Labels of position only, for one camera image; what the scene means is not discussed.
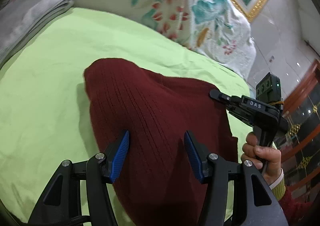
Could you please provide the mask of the red and yellow sleeve forearm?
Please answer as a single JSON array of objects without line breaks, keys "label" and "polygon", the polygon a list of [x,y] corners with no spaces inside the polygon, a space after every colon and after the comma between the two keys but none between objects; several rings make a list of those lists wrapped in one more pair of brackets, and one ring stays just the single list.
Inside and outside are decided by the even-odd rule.
[{"label": "red and yellow sleeve forearm", "polygon": [[311,211],[313,203],[297,202],[292,198],[291,192],[285,186],[282,168],[280,168],[277,179],[272,179],[271,182],[272,184],[269,184],[269,187],[278,200],[288,225],[299,225]]}]

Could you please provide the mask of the person's right hand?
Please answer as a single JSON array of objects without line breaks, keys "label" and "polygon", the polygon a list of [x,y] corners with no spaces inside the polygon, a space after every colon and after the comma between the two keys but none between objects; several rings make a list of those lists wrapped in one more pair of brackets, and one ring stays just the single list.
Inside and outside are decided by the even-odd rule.
[{"label": "person's right hand", "polygon": [[273,147],[259,146],[253,132],[246,136],[242,151],[241,160],[250,160],[257,169],[262,169],[263,161],[265,161],[263,177],[268,185],[274,183],[281,176],[281,152]]}]

